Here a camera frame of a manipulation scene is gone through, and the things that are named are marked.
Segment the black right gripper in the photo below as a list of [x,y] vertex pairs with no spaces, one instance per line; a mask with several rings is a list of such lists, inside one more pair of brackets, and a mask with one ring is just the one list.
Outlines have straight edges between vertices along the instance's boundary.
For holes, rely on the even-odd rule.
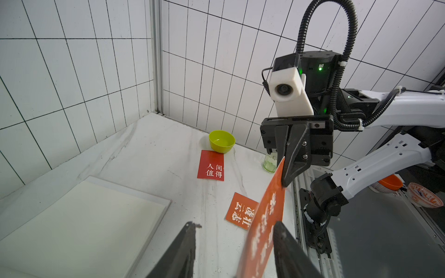
[[284,158],[282,186],[288,187],[310,164],[328,166],[333,156],[333,119],[330,115],[266,118],[260,132],[267,153]]

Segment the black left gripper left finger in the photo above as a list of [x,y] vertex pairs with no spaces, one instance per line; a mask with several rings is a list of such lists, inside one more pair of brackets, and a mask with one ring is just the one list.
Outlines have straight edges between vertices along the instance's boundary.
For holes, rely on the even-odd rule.
[[196,255],[196,230],[200,228],[200,224],[186,222],[146,278],[192,278]]

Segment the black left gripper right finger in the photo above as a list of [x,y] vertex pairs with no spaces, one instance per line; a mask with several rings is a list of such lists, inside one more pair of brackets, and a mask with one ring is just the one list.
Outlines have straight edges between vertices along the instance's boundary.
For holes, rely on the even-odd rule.
[[273,228],[273,249],[278,278],[323,278],[281,221]]

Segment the orange photo card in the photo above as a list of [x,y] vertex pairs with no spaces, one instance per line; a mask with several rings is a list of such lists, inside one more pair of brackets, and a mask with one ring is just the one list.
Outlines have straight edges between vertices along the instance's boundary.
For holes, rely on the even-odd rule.
[[258,205],[249,228],[245,246],[236,271],[238,278],[261,278],[273,249],[273,228],[283,219],[285,188],[282,158],[265,194]]
[[245,230],[249,230],[258,202],[245,197],[237,192],[234,193],[227,211],[225,220]]

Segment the white photo album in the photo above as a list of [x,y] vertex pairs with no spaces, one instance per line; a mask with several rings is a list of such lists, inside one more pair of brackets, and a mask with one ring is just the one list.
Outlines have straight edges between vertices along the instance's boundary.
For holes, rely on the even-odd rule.
[[1,240],[1,276],[128,278],[169,205],[88,177]]

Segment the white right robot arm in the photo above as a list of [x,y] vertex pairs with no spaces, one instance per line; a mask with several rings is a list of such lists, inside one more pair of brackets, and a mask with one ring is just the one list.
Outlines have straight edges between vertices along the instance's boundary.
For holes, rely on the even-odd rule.
[[394,192],[390,175],[431,162],[445,163],[445,91],[341,89],[346,60],[336,52],[297,52],[262,71],[276,108],[264,119],[268,153],[283,164],[283,186],[310,166],[330,169],[301,190],[303,228],[310,247],[330,253],[329,221],[363,189]]

